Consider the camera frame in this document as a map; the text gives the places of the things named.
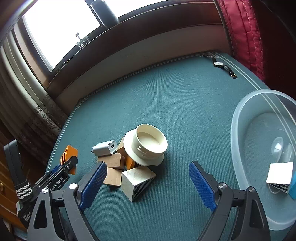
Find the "red quilted fabric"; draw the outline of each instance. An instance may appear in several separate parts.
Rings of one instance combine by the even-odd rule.
[[[232,41],[234,58],[265,80],[263,47],[255,13],[249,0],[217,0]]]

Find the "white usb charger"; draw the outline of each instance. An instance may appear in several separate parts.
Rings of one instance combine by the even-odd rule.
[[[117,150],[117,143],[115,140],[106,141],[95,145],[92,149],[92,153],[94,153],[97,157],[111,155]]]

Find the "green tablecloth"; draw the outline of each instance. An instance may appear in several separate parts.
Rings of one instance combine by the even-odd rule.
[[[227,54],[215,53],[237,74],[213,66],[209,58],[193,56],[148,68],[80,100],[52,152],[52,169],[67,145],[77,148],[78,182],[96,163],[91,149],[148,123],[159,128],[168,149],[157,176],[134,202],[120,188],[103,185],[85,215],[101,241],[196,240],[210,217],[188,174],[198,160],[217,181],[239,188],[231,160],[230,127],[233,112],[248,93],[267,86]],[[233,221],[235,210],[231,213]],[[228,222],[222,240],[227,240]],[[287,230],[271,232],[281,240]]]

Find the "watch face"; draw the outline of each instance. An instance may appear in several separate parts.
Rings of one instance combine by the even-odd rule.
[[[215,66],[222,66],[223,63],[222,63],[222,62],[219,62],[219,61],[216,61],[216,62],[214,62],[214,65],[215,65]]]

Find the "oval plastic tub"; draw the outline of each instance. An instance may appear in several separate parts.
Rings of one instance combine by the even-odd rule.
[[[232,118],[231,154],[237,182],[242,190],[256,188],[271,230],[288,228],[296,219],[296,200],[266,183],[270,163],[296,159],[295,119],[296,101],[274,90],[246,95]]]

